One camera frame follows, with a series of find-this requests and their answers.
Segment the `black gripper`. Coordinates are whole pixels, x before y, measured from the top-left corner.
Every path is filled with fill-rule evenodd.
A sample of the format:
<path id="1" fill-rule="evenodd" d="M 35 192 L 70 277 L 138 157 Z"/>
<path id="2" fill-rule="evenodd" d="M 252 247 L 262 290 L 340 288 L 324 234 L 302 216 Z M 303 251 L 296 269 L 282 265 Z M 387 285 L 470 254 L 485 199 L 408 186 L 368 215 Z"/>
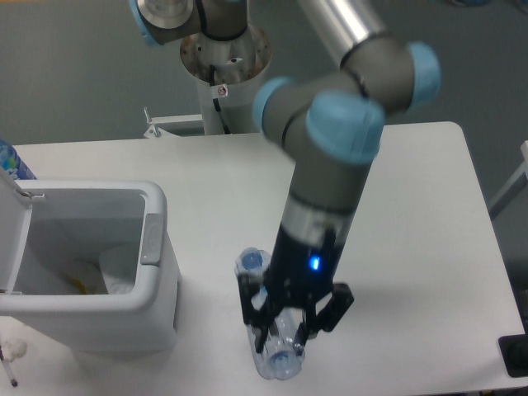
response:
<path id="1" fill-rule="evenodd" d="M 303 310 L 295 334 L 297 347 L 304 348 L 320 331 L 331 332 L 337 326 L 354 302 L 348 284 L 333 283 L 343 248 L 333 229 L 326 229 L 322 244 L 314 246 L 290 236 L 281 226 L 267 270 L 238 275 L 243 322 L 256 331 L 257 354 L 262 353 L 271 324 L 283 308 Z M 266 290 L 266 297 L 256 308 L 252 300 L 261 288 Z M 317 302 L 328 294 L 330 300 L 316 312 Z"/>

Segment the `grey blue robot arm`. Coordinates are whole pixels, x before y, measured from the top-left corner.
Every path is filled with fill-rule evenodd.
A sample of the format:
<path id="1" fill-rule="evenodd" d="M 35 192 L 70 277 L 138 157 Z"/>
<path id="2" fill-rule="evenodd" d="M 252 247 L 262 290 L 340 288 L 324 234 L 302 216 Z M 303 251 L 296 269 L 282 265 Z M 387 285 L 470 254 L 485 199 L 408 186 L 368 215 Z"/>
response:
<path id="1" fill-rule="evenodd" d="M 303 346 L 332 331 L 351 306 L 349 286 L 333 277 L 385 118 L 432 100 L 441 85 L 434 51 L 400 44 L 368 2 L 300 6 L 337 65 L 306 83 L 262 81 L 271 50 L 245 1 L 130 3 L 147 43 L 180 42 L 207 134 L 260 132 L 294 161 L 271 262 L 261 275 L 238 277 L 257 351 L 283 309 L 301 310 L 294 340 Z"/>

